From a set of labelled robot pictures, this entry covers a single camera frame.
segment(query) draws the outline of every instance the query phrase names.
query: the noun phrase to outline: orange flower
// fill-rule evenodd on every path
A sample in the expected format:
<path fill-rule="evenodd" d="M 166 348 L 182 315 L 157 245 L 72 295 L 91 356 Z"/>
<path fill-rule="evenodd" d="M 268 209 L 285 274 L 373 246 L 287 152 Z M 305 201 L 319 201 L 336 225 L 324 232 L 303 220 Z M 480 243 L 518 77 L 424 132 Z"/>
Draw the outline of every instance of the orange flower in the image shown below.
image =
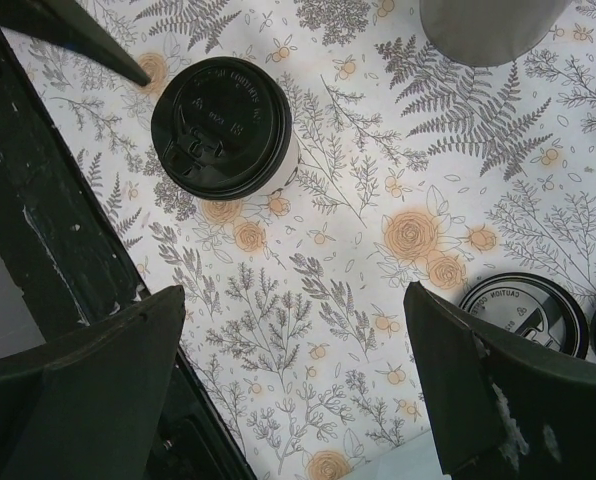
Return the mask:
<path fill-rule="evenodd" d="M 291 211 L 291 203 L 286 198 L 282 198 L 280 192 L 277 192 L 269 196 L 267 208 L 277 217 L 284 217 Z"/>
<path fill-rule="evenodd" d="M 236 245 L 245 252 L 255 252 L 267 243 L 265 231 L 253 222 L 244 222 L 234 227 Z"/>
<path fill-rule="evenodd" d="M 480 229 L 472 230 L 469 229 L 468 237 L 469 245 L 474 247 L 479 252 L 486 252 L 496 246 L 496 234 L 490 230 L 487 230 L 484 226 Z"/>
<path fill-rule="evenodd" d="M 457 258 L 448 257 L 441 252 L 431 252 L 428 257 L 427 274 L 436 287 L 449 290 L 465 282 L 467 271 Z"/>
<path fill-rule="evenodd" d="M 214 202 L 202 200 L 200 203 L 202 213 L 209 223 L 224 225 L 233 222 L 242 212 L 242 200 L 231 202 Z"/>
<path fill-rule="evenodd" d="M 139 90 L 146 95 L 160 96 L 167 86 L 167 75 L 169 74 L 165 58 L 159 53 L 145 53 L 138 57 L 137 62 L 151 78 L 151 83 L 140 87 Z"/>
<path fill-rule="evenodd" d="M 316 453 L 307 465 L 309 480 L 339 480 L 351 473 L 351 465 L 338 452 L 324 451 Z"/>
<path fill-rule="evenodd" d="M 385 232 L 387 248 L 395 257 L 409 262 L 427 256 L 437 242 L 438 231 L 432 219 L 418 212 L 397 215 Z"/>

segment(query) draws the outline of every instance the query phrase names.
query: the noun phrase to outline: floral tablecloth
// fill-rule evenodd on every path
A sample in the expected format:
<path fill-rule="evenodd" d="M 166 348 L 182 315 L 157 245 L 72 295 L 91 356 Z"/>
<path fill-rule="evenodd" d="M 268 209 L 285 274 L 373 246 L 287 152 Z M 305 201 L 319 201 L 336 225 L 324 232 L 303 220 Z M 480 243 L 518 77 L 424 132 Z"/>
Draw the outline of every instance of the floral tablecloth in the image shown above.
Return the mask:
<path fill-rule="evenodd" d="M 82 0 L 153 77 L 136 88 L 9 34 L 153 291 L 187 291 L 183 345 L 259 478 L 333 480 L 429 428 L 403 294 L 493 274 L 596 305 L 596 0 L 531 53 L 467 68 L 412 0 Z M 203 202 L 164 174 L 150 116 L 228 55 L 287 93 L 302 167 L 272 197 Z"/>

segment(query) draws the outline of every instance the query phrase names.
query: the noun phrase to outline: botanical print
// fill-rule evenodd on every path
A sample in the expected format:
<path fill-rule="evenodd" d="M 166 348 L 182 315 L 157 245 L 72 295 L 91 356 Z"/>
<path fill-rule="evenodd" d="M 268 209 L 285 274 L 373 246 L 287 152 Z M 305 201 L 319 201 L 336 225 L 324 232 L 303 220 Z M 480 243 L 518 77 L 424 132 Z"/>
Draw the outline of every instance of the botanical print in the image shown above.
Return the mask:
<path fill-rule="evenodd" d="M 269 62 L 269 60 L 273 60 L 275 63 L 278 63 L 282 62 L 286 58 L 289 58 L 291 52 L 295 52 L 296 50 L 298 50 L 298 47 L 291 44 L 292 40 L 293 35 L 289 35 L 287 38 L 285 38 L 285 40 L 282 43 L 277 38 L 274 38 L 275 51 L 267 55 L 265 63 Z"/>
<path fill-rule="evenodd" d="M 420 38 L 416 0 L 79 1 L 152 83 L 5 35 L 150 291 L 185 288 L 182 349 L 258 478 L 339 479 L 429 429 L 411 281 L 455 301 L 533 271 L 593 313 L 596 0 L 489 69 Z M 162 168 L 156 102 L 215 56 L 285 91 L 283 191 L 207 201 Z"/>
<path fill-rule="evenodd" d="M 136 26 L 131 19 L 119 13 L 111 4 L 113 0 L 81 0 L 82 6 L 122 46 L 130 48 L 138 39 Z"/>
<path fill-rule="evenodd" d="M 561 61 L 558 54 L 542 49 L 527 55 L 525 67 L 529 77 L 544 78 L 567 87 L 568 91 L 559 94 L 558 103 L 569 109 L 587 107 L 580 126 L 584 133 L 596 130 L 596 76 L 591 74 L 591 67 L 584 60 L 571 55 Z"/>
<path fill-rule="evenodd" d="M 338 480 L 351 473 L 351 466 L 344 455 L 334 451 L 316 453 L 307 466 L 309 480 Z"/>
<path fill-rule="evenodd" d="M 459 227 L 464 228 L 464 223 L 465 217 L 451 215 L 449 202 L 434 185 L 427 191 L 424 208 L 384 215 L 384 243 L 376 242 L 374 253 L 382 257 L 378 266 L 385 273 L 383 278 L 389 279 L 389 286 L 404 288 L 413 280 L 428 280 L 443 290 L 463 286 L 467 279 L 465 262 L 475 258 L 462 248 L 463 243 L 480 246 L 476 250 L 484 252 L 495 242 L 495 234 L 489 230 L 475 234 L 468 229 L 467 237 L 452 235 Z"/>
<path fill-rule="evenodd" d="M 320 317 L 331 327 L 329 331 L 343 341 L 354 339 L 365 359 L 369 360 L 368 352 L 377 348 L 376 333 L 369 323 L 367 314 L 355 308 L 349 283 L 335 280 L 326 282 L 321 263 L 313 257 L 305 258 L 298 253 L 290 259 L 294 262 L 296 272 L 303 275 L 305 292 L 313 299 L 320 300 Z M 349 356 L 356 361 L 359 360 L 353 353 Z"/>
<path fill-rule="evenodd" d="M 440 113 L 408 133 L 409 137 L 436 134 L 437 140 L 427 149 L 429 156 L 446 152 L 476 156 L 484 160 L 481 176 L 500 166 L 503 178 L 509 180 L 523 172 L 527 156 L 551 137 L 528 135 L 549 107 L 550 99 L 530 113 L 517 113 L 522 89 L 515 62 L 505 84 L 495 89 L 488 79 L 492 76 L 490 69 L 452 62 L 429 42 L 418 49 L 415 35 L 407 43 L 398 37 L 376 48 L 387 62 L 385 72 L 392 74 L 390 88 L 406 85 L 396 102 L 415 98 L 405 106 L 402 116 Z"/>
<path fill-rule="evenodd" d="M 278 475 L 282 473 L 282 467 L 287 458 L 297 453 L 302 453 L 304 456 L 306 452 L 302 439 L 308 432 L 314 431 L 317 440 L 328 443 L 338 438 L 336 429 L 340 425 L 347 425 L 354 421 L 350 413 L 351 408 L 346 403 L 347 394 L 342 385 L 335 384 L 323 393 L 318 393 L 313 384 L 304 381 L 302 388 L 296 387 L 294 391 L 300 400 L 300 405 L 293 398 L 285 397 L 282 402 L 276 403 L 276 408 L 261 408 L 259 411 L 253 411 L 247 419 L 247 426 L 253 428 L 256 438 L 265 440 L 275 452 L 278 459 Z M 286 440 L 283 440 L 283 436 L 279 433 L 280 415 L 286 416 L 291 426 L 289 437 L 285 437 Z"/>
<path fill-rule="evenodd" d="M 149 28 L 149 35 L 173 32 L 189 37 L 187 50 L 206 41 L 205 53 L 220 46 L 220 35 L 240 15 L 240 10 L 225 14 L 230 0 L 159 0 L 145 8 L 136 20 L 159 17 Z"/>
<path fill-rule="evenodd" d="M 145 161 L 143 174 L 159 178 L 154 187 L 156 206 L 161 207 L 165 213 L 175 213 L 176 220 L 179 222 L 193 217 L 197 210 L 195 197 L 185 192 L 169 178 L 162 168 L 153 147 L 149 147 L 145 156 L 147 160 Z"/>
<path fill-rule="evenodd" d="M 398 146 L 401 136 L 396 130 L 377 130 L 383 122 L 380 113 L 365 117 L 350 109 L 350 106 L 357 105 L 365 98 L 364 94 L 345 93 L 333 85 L 327 85 L 322 77 L 321 80 L 331 101 L 325 107 L 325 111 L 333 114 L 330 123 L 337 132 L 347 129 L 352 130 L 355 134 L 354 142 L 359 151 L 364 152 L 367 143 L 372 141 L 379 147 L 385 158 L 395 166 L 400 165 L 402 161 L 406 161 L 407 167 L 414 171 L 427 168 L 427 159 L 424 152 Z"/>
<path fill-rule="evenodd" d="M 278 79 L 289 99 L 303 151 L 297 181 L 312 196 L 312 204 L 320 212 L 333 214 L 344 206 L 366 226 L 363 210 L 375 207 L 380 195 L 375 177 L 377 160 L 364 153 L 367 143 L 374 143 L 394 164 L 406 161 L 414 170 L 424 169 L 425 154 L 400 146 L 400 135 L 395 130 L 380 130 L 383 120 L 379 113 L 368 117 L 353 112 L 351 106 L 357 105 L 364 94 L 343 93 L 324 79 L 322 82 L 328 97 L 324 107 L 315 93 L 303 91 L 290 75 L 283 74 Z M 351 158 L 342 149 L 340 133 L 345 129 L 354 132 L 358 150 L 358 155 Z M 349 198 L 340 188 L 346 177 L 355 179 L 357 199 Z"/>
<path fill-rule="evenodd" d="M 379 18 L 385 18 L 387 15 L 389 15 L 391 12 L 393 12 L 394 9 L 396 8 L 395 0 L 382 0 L 379 3 L 380 3 L 380 6 L 378 6 L 377 3 L 374 3 L 374 6 L 378 7 L 378 9 L 376 10 L 376 13 L 374 14 L 374 25 L 376 25 L 376 23 L 378 23 Z"/>
<path fill-rule="evenodd" d="M 554 276 L 579 302 L 596 305 L 596 197 L 565 193 L 558 205 L 543 204 L 535 185 L 517 180 L 488 217 L 506 239 L 508 257 Z"/>
<path fill-rule="evenodd" d="M 366 0 L 294 0 L 300 26 L 312 31 L 324 28 L 323 45 L 351 42 L 364 32 L 370 5 Z"/>
<path fill-rule="evenodd" d="M 134 226 L 136 225 L 136 221 L 142 213 L 142 208 L 137 208 L 135 212 L 128 217 L 121 217 L 122 212 L 125 210 L 125 202 L 131 200 L 131 197 L 125 197 L 122 194 L 120 188 L 120 175 L 116 173 L 113 188 L 108 195 L 105 195 L 103 193 L 104 179 L 101 169 L 102 152 L 96 153 L 93 159 L 91 159 L 91 162 L 85 161 L 86 155 L 88 156 L 89 152 L 85 149 L 80 150 L 78 155 L 76 155 L 76 162 L 84 172 L 85 179 L 87 180 L 87 183 L 89 183 L 92 191 L 98 197 L 107 218 L 111 222 L 111 226 L 114 227 L 123 246 L 129 250 L 142 240 L 142 235 L 131 234 L 131 231 L 134 230 Z M 77 230 L 80 227 L 76 224 L 73 228 Z"/>
<path fill-rule="evenodd" d="M 378 444 L 386 443 L 392 448 L 405 443 L 402 436 L 405 420 L 401 417 L 388 418 L 387 403 L 381 397 L 371 396 L 364 373 L 357 370 L 347 372 L 347 387 L 353 392 L 351 401 L 356 408 L 373 422 L 373 428 L 365 433 L 367 437 Z"/>
<path fill-rule="evenodd" d="M 203 261 L 198 250 L 182 246 L 178 249 L 178 235 L 173 228 L 159 223 L 150 225 L 153 238 L 158 242 L 159 255 L 169 265 L 174 265 L 173 280 L 185 287 L 185 296 L 192 304 L 200 301 L 207 315 L 213 320 L 214 314 L 222 312 L 220 292 L 211 275 L 203 273 Z"/>
<path fill-rule="evenodd" d="M 81 101 L 65 97 L 53 97 L 50 100 L 59 100 L 65 104 L 76 118 L 78 130 L 82 131 L 85 125 L 91 124 L 96 130 L 94 139 L 100 142 L 108 141 L 107 148 L 111 153 L 122 153 L 130 172 L 138 172 L 142 168 L 142 158 L 136 153 L 136 143 L 117 129 L 122 123 L 122 118 L 115 113 L 106 113 L 105 102 L 96 97 L 85 97 Z"/>
<path fill-rule="evenodd" d="M 279 295 L 279 286 L 264 268 L 255 275 L 240 263 L 238 277 L 229 278 L 226 294 L 243 304 L 244 313 L 238 320 L 228 320 L 220 331 L 209 329 L 207 341 L 241 360 L 245 370 L 276 374 L 287 392 L 285 378 L 296 364 L 298 342 L 311 330 L 311 301 L 292 292 Z"/>
<path fill-rule="evenodd" d="M 29 54 L 41 63 L 42 74 L 52 87 L 64 92 L 72 86 L 65 73 L 65 66 L 73 56 L 68 50 L 32 39 Z"/>
<path fill-rule="evenodd" d="M 243 391 L 240 382 L 234 380 L 229 384 L 224 384 L 220 380 L 220 374 L 224 370 L 218 361 L 218 356 L 213 354 L 206 366 L 202 366 L 189 358 L 189 362 L 196 374 L 199 375 L 211 400 L 222 412 L 225 424 L 229 432 L 234 437 L 242 453 L 247 455 L 247 446 L 242 436 L 242 426 L 247 416 L 247 397 Z"/>
<path fill-rule="evenodd" d="M 486 225 L 473 229 L 467 227 L 467 230 L 469 230 L 467 243 L 471 248 L 480 253 L 488 252 L 493 249 L 498 242 L 495 232 L 487 228 Z"/>
<path fill-rule="evenodd" d="M 149 75 L 151 83 L 140 87 L 140 91 L 146 95 L 155 94 L 160 96 L 167 86 L 168 67 L 165 58 L 159 53 L 144 53 L 136 62 Z"/>

